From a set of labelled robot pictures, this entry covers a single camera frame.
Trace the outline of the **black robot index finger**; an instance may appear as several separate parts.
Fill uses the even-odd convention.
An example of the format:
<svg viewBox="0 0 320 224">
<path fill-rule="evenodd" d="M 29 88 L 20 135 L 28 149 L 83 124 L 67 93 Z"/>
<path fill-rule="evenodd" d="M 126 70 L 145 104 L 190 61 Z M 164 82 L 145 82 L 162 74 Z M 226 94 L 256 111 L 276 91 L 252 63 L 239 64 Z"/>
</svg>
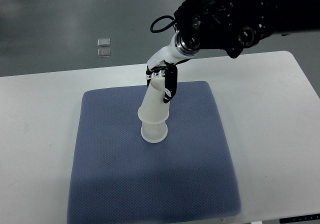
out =
<svg viewBox="0 0 320 224">
<path fill-rule="evenodd" d="M 156 73 L 155 71 L 151 71 L 151 70 L 149 70 L 149 68 L 146 69 L 145 78 L 146 78 L 147 87 L 149 86 L 151 79 L 153 78 L 155 73 Z"/>
</svg>

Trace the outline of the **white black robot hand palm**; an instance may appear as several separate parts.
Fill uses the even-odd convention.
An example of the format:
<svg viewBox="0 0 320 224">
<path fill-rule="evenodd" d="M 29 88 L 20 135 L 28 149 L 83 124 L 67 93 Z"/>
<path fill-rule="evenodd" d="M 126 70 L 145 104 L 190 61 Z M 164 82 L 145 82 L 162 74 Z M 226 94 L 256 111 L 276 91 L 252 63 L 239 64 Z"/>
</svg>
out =
<svg viewBox="0 0 320 224">
<path fill-rule="evenodd" d="M 166 67 L 166 63 L 177 65 L 192 59 L 197 53 L 197 50 L 188 48 L 181 33 L 176 32 L 169 45 L 162 47 L 147 61 L 147 67 L 150 71 L 160 70 Z"/>
</svg>

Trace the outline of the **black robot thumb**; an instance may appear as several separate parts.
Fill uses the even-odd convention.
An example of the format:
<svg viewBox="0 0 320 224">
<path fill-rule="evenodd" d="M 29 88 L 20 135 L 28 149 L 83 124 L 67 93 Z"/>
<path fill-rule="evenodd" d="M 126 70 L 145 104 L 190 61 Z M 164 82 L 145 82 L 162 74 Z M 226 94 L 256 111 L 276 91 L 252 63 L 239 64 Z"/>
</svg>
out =
<svg viewBox="0 0 320 224">
<path fill-rule="evenodd" d="M 164 69 L 164 97 L 163 102 L 169 103 L 176 95 L 178 85 L 178 68 L 174 64 L 167 64 Z"/>
</svg>

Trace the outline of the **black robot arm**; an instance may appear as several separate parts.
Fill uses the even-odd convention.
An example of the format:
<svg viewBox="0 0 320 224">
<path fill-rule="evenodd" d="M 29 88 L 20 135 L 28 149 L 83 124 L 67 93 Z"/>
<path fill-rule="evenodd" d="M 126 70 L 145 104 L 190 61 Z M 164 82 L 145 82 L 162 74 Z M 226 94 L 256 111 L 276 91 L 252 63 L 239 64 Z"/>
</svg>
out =
<svg viewBox="0 0 320 224">
<path fill-rule="evenodd" d="M 176 94 L 178 64 L 200 50 L 224 50 L 235 59 L 273 34 L 317 31 L 320 0 L 185 0 L 169 19 L 175 33 L 146 69 L 147 82 L 164 77 L 164 103 Z"/>
</svg>

